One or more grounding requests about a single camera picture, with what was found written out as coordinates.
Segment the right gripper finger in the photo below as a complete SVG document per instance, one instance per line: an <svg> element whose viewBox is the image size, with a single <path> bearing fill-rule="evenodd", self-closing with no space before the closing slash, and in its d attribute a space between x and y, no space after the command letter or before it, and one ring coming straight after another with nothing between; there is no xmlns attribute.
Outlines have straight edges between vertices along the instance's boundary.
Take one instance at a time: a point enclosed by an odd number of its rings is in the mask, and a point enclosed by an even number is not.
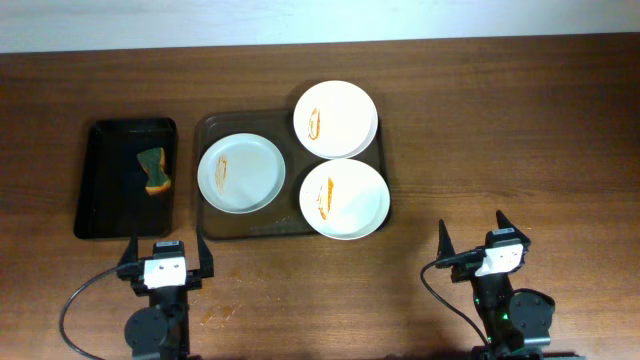
<svg viewBox="0 0 640 360"><path fill-rule="evenodd" d="M437 261L444 261L454 257L456 252L454 250L452 240L449 236L446 224L443 219L438 222L438 249L437 249Z"/></svg>
<svg viewBox="0 0 640 360"><path fill-rule="evenodd" d="M507 228L512 228L514 230L514 234L523 242L528 243L529 238L519 230L505 215L501 210L496 211L496 221L498 224L498 228L503 230Z"/></svg>

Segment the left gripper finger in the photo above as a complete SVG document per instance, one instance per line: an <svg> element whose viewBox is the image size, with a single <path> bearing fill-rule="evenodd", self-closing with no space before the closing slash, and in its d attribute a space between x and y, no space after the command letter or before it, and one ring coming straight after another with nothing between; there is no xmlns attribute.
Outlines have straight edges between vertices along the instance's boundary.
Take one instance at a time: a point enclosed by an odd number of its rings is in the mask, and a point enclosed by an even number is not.
<svg viewBox="0 0 640 360"><path fill-rule="evenodd" d="M128 245L122 254L119 265L133 264L138 262L138 236L132 234Z"/></svg>
<svg viewBox="0 0 640 360"><path fill-rule="evenodd" d="M200 227L196 228L198 258L201 273L214 272L214 258L209 250Z"/></svg>

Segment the white plate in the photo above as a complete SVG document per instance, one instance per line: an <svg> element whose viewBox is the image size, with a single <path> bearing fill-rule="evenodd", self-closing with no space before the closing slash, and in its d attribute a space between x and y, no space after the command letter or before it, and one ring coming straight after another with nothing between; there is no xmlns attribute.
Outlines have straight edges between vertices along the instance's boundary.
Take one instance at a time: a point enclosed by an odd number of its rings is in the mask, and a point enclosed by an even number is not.
<svg viewBox="0 0 640 360"><path fill-rule="evenodd" d="M390 214L391 196L383 176L372 166L337 159L321 163L304 178L299 205L315 231L349 241L382 226Z"/></svg>
<svg viewBox="0 0 640 360"><path fill-rule="evenodd" d="M372 98L359 86L340 80L310 87L293 113L293 128L303 147L329 160L363 152L373 142L378 124Z"/></svg>
<svg viewBox="0 0 640 360"><path fill-rule="evenodd" d="M266 207L277 197L285 179L285 160L278 147L251 133L216 141L204 152L197 170L198 187L206 202L229 214Z"/></svg>

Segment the green orange sponge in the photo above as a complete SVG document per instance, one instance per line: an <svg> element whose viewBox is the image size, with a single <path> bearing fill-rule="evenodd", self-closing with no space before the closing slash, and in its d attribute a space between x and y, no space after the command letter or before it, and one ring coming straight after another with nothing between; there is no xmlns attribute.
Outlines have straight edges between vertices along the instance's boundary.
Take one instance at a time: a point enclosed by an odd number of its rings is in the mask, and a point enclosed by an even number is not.
<svg viewBox="0 0 640 360"><path fill-rule="evenodd" d="M148 177L145 191L150 196L166 192L171 188L171 178L166 173L166 154L162 147L139 153L137 160Z"/></svg>

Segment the white plate top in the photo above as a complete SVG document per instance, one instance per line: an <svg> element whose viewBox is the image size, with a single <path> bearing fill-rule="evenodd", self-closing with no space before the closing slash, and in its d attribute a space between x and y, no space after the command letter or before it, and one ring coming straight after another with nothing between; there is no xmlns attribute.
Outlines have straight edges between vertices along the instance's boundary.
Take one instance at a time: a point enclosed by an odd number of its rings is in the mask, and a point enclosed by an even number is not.
<svg viewBox="0 0 640 360"><path fill-rule="evenodd" d="M303 147L329 160L363 152L373 142L378 124L372 98L359 86L340 80L310 87L293 113L293 128Z"/></svg>

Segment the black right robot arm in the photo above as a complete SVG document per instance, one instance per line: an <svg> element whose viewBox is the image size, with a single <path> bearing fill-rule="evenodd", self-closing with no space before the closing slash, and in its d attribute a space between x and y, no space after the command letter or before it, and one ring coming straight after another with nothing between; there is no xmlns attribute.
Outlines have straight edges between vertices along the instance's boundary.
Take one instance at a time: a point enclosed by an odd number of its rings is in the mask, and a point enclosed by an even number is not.
<svg viewBox="0 0 640 360"><path fill-rule="evenodd" d="M460 253L440 221L435 266L449 268L452 282L472 286L485 343L474 348L474 359L541 359L542 348L551 342L555 301L535 290L512 287L509 276L524 266L531 240L503 212L496 212L496 221L498 228L486 234L482 246Z"/></svg>

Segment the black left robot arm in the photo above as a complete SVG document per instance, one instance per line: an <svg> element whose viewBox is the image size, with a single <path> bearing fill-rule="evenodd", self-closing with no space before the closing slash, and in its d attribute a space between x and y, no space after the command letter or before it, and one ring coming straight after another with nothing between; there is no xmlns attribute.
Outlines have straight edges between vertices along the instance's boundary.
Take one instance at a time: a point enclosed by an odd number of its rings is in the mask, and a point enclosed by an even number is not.
<svg viewBox="0 0 640 360"><path fill-rule="evenodd" d="M198 234L199 267L188 269L181 241L161 241L149 257L138 256L133 235L119 261L117 276L130 283L149 305L136 311L125 325L125 341L134 359L180 360L190 356L188 293L202 288L214 275L214 259Z"/></svg>

